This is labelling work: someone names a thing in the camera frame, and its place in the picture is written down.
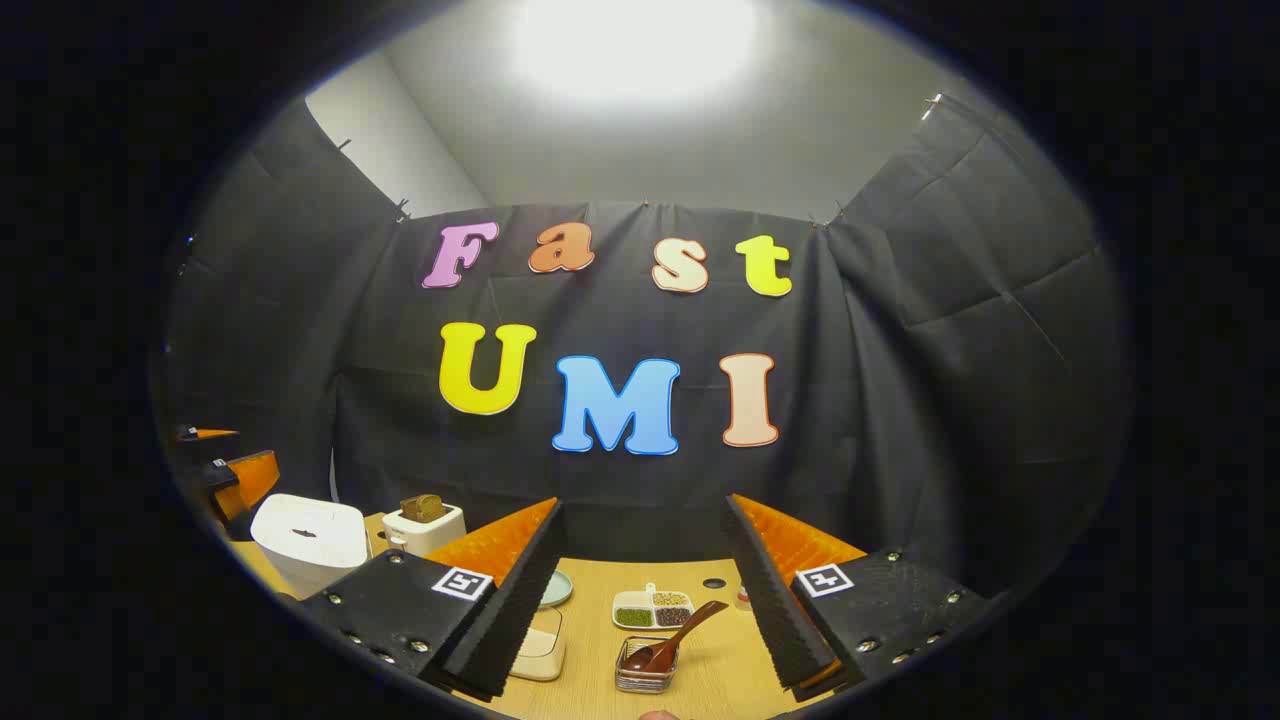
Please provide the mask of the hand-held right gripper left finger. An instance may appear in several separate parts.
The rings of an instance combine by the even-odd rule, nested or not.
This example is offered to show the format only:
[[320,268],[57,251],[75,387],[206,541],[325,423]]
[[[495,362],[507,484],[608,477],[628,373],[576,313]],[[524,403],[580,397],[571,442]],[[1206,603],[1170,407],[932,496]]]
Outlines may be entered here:
[[301,601],[316,628],[419,682],[500,696],[564,547],[547,498],[425,556],[387,550]]

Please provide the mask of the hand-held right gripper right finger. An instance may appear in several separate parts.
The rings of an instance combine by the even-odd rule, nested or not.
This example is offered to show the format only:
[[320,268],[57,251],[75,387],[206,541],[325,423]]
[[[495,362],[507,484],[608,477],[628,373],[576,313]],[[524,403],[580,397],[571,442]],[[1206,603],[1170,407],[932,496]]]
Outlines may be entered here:
[[730,552],[780,684],[796,700],[988,687],[1009,661],[1004,597],[973,585],[954,523],[918,509],[837,537],[745,495],[723,502]]

